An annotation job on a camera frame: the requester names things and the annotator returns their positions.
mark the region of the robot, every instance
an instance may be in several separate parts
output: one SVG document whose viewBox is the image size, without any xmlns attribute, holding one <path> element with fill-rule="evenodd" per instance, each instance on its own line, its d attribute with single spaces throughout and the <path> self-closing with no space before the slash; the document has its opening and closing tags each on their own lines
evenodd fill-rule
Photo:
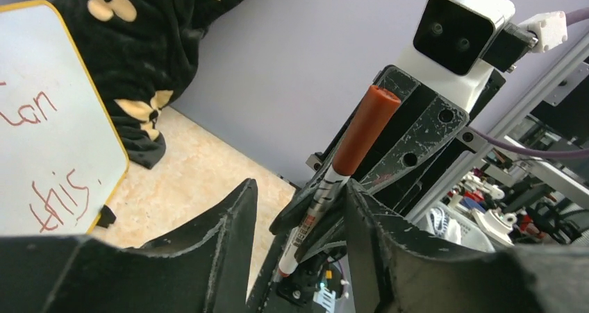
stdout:
<svg viewBox="0 0 589 313">
<path fill-rule="evenodd" d="M 427 1 L 413 42 L 372 81 L 401 107 L 298 248 L 294 273 L 272 282 L 354 113 L 310 157 L 317 172 L 274 220 L 276 238 L 247 302 L 252 179 L 141 248 L 88 236 L 0 238 L 0 310 L 333 312 L 317 304 L 329 297 L 317 284 L 326 262 L 347 254 L 356 312 L 586 312 L 586 249 L 515 246 L 487 254 L 406 220 L 463 151 L 484 143 L 468 125 L 506 82 L 501 73 L 566 41 L 564 12 L 520 25 L 511 23 L 514 14 L 509 0 Z"/>
</svg>

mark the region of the yellow whiteboard frame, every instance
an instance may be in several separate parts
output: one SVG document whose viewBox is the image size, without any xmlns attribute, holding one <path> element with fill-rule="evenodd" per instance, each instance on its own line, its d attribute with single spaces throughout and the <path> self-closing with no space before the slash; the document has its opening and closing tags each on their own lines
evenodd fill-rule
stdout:
<svg viewBox="0 0 589 313">
<path fill-rule="evenodd" d="M 12 3 L 12 4 L 5 5 L 5 6 L 0 6 L 0 13 L 12 11 L 12 10 L 21 10 L 21 9 L 26 9 L 26 8 L 32 8 L 32 7 L 36 7 L 36 6 L 46 6 L 46 7 L 50 8 L 53 11 L 53 13 L 56 14 L 57 18 L 59 19 L 59 22 L 61 23 L 61 27 L 63 27 L 63 30 L 64 30 L 65 34 L 67 35 L 67 39 L 69 40 L 69 43 L 72 44 L 72 48 L 74 49 L 74 52 L 76 53 L 76 56 L 78 57 L 78 61 L 80 62 L 80 65 L 84 69 L 84 72 L 86 73 L 86 77 L 88 78 L 88 81 L 90 82 L 90 85 L 92 86 L 92 89 L 94 90 L 94 95 L 96 95 L 96 99 L 100 103 L 100 106 L 102 107 L 102 111 L 104 112 L 104 115 L 106 116 L 106 119 L 108 120 L 108 123 L 110 124 L 110 128 L 113 130 L 113 133 L 115 134 L 115 137 L 117 138 L 117 141 L 119 142 L 119 146 L 121 147 L 121 150 L 123 151 L 123 154 L 125 155 L 125 162 L 126 162 L 125 171 L 123 172 L 121 178 L 119 178 L 119 180 L 117 181 L 115 188 L 110 192 L 110 194 L 108 195 L 108 198 L 104 202 L 104 205 L 108 205 L 108 203 L 113 198 L 113 195 L 115 194 L 117 189 L 120 187 L 121 183 L 123 182 L 123 179 L 125 179 L 125 177 L 128 173 L 128 169 L 129 169 L 128 153 L 123 146 L 123 141 L 121 141 L 121 137 L 117 133 L 117 129 L 115 128 L 113 121 L 110 119 L 110 115 L 108 115 L 108 112 L 106 111 L 106 107 L 104 106 L 104 103 L 102 102 L 102 98 L 100 97 L 100 94 L 98 93 L 98 90 L 96 89 L 96 85 L 94 84 L 94 81 L 92 80 L 92 77 L 90 76 L 90 73 L 88 72 L 88 68 L 86 68 L 86 65 L 84 64 L 84 60 L 82 60 L 82 56 L 80 55 L 80 52 L 78 51 L 78 47 L 76 46 L 76 43 L 74 42 L 74 38 L 72 38 L 72 35 L 69 33 L 69 30 L 67 29 L 67 25 L 65 25 L 65 22 L 64 22 L 63 18 L 61 17 L 61 14 L 56 9 L 56 7 L 53 6 L 53 4 L 49 3 L 46 0 L 32 0 L 32 1 Z M 96 227 L 96 224 L 98 223 L 98 220 L 100 220 L 100 214 L 98 214 L 98 216 L 96 216 L 96 219 L 92 222 L 92 224 L 90 224 L 90 228 L 88 228 L 88 231 L 86 231 L 87 234 L 90 234 L 92 232 L 92 230 L 94 230 L 94 228 Z"/>
</svg>

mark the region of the handwritten word this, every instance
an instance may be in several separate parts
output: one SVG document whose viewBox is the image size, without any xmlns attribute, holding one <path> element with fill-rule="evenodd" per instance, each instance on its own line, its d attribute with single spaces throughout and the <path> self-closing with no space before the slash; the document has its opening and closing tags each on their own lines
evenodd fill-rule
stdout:
<svg viewBox="0 0 589 313">
<path fill-rule="evenodd" d="M 37 96 L 35 96 L 32 100 L 33 100 L 33 103 L 31 103 L 31 104 L 26 103 L 26 104 L 18 107 L 16 114 L 18 115 L 19 120 L 18 119 L 16 119 L 16 120 L 11 119 L 8 115 L 4 114 L 1 110 L 0 110 L 0 117 L 2 119 L 4 119 L 4 121 L 7 124 L 10 124 L 11 126 L 14 126 L 14 127 L 18 127 L 18 126 L 25 124 L 25 123 L 27 123 L 27 124 L 40 124 L 40 123 L 42 123 L 40 117 L 37 116 L 37 113 L 39 115 L 41 115 L 45 121 L 47 121 L 47 115 L 45 114 L 45 110 L 49 109 L 49 107 L 51 107 L 51 109 L 53 109 L 54 112 L 57 112 L 57 108 L 53 105 L 53 103 L 51 102 L 49 97 L 45 94 L 45 92 L 39 92 L 37 94 Z"/>
<path fill-rule="evenodd" d="M 76 169 L 72 169 L 65 175 L 65 180 L 58 183 L 59 188 L 50 187 L 41 192 L 39 184 L 35 181 L 31 183 L 31 188 L 40 200 L 44 210 L 44 216 L 40 216 L 32 203 L 28 207 L 31 214 L 35 217 L 41 228 L 39 233 L 44 231 L 53 231 L 67 223 L 78 224 L 78 221 L 84 217 L 88 211 L 90 202 L 90 188 L 87 185 L 75 183 Z"/>
</svg>

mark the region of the beige tile floor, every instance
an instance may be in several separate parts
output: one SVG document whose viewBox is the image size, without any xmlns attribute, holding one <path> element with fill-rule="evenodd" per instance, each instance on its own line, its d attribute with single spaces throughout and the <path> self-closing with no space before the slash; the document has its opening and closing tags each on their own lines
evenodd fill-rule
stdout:
<svg viewBox="0 0 589 313">
<path fill-rule="evenodd" d="M 245 178 L 255 178 L 258 218 L 251 289 L 274 238 L 269 225 L 294 188 L 171 108 L 163 111 L 158 129 L 167 143 L 164 158 L 152 170 L 131 164 L 108 204 L 117 221 L 92 234 L 115 246 L 141 246 L 211 208 Z"/>
</svg>

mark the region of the black blanket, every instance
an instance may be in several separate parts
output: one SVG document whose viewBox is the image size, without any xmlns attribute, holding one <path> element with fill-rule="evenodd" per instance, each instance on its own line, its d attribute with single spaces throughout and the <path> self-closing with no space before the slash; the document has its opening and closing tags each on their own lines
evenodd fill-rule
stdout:
<svg viewBox="0 0 589 313">
<path fill-rule="evenodd" d="M 208 27 L 242 1 L 54 1 L 133 162 L 163 157 L 162 108 L 194 78 Z"/>
</svg>

